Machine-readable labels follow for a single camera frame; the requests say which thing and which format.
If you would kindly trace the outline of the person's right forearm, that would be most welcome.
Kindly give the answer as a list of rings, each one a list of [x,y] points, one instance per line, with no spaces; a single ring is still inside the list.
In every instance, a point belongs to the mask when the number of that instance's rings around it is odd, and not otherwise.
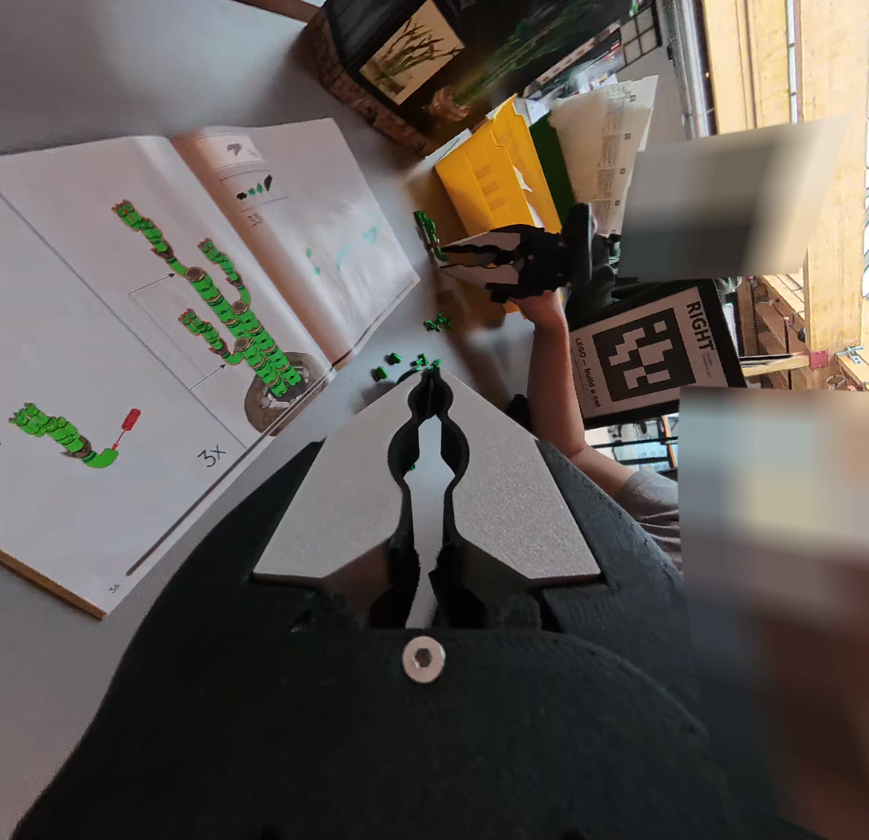
[[[573,385],[568,321],[559,294],[548,291],[517,300],[516,305],[535,326],[527,381],[534,434],[620,505],[682,573],[677,483],[658,473],[634,472],[587,442]]]

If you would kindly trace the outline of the yellow cardboard box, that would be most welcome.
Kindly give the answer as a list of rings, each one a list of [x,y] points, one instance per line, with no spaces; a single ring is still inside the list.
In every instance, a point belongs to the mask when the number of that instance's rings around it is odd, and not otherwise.
[[[459,140],[435,172],[470,237],[513,224],[560,230],[521,99],[512,96]]]

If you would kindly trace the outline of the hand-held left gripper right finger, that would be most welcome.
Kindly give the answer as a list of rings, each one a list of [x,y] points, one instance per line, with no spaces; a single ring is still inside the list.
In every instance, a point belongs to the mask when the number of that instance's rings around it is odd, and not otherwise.
[[[514,598],[602,571],[535,436],[451,374],[433,372],[440,456],[453,473],[433,571],[448,624],[487,624]]]

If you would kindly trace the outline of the white printed paper bag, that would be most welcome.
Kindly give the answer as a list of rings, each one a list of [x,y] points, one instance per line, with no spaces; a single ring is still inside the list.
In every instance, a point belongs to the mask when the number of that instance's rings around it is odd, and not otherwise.
[[[646,148],[657,75],[556,100],[554,128],[573,197],[603,236],[620,234],[636,156]]]

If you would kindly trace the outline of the dark lego set box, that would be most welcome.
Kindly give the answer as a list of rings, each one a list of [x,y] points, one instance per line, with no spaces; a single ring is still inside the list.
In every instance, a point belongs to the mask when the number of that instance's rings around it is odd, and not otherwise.
[[[305,33],[325,90],[426,157],[649,1],[326,0]]]

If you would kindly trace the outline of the lego instruction booklet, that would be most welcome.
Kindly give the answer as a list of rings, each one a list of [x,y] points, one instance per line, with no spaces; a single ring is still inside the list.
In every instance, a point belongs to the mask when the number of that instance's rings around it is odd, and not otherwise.
[[[2,156],[2,564],[100,620],[419,282],[337,123]]]

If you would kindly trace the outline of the printed marker card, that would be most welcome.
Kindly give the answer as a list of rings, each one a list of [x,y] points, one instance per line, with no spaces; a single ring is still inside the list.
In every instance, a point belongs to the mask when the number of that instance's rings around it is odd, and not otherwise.
[[[711,280],[658,285],[570,332],[573,384],[587,429],[679,411],[688,387],[744,389]]]

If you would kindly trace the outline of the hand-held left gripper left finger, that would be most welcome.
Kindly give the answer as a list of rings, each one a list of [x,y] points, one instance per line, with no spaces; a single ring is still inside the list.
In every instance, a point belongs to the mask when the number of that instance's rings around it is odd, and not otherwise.
[[[420,580],[405,476],[432,378],[407,377],[320,446],[253,576],[347,600],[364,626],[406,625]]]

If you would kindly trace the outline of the grey metal pipe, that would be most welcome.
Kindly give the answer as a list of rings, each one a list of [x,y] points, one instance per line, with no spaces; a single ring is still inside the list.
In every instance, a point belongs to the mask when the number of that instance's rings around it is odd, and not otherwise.
[[[702,0],[663,0],[669,46],[690,139],[717,133]]]

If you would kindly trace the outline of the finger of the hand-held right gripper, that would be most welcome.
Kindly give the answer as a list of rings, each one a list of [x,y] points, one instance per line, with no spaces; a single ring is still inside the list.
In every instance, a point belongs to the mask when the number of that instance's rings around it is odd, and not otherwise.
[[[483,290],[512,292],[520,286],[519,273],[512,264],[479,266],[444,263],[440,265],[440,272]]]
[[[520,249],[528,227],[494,228],[484,233],[440,245],[445,255],[493,256],[495,260],[518,260],[524,257]]]

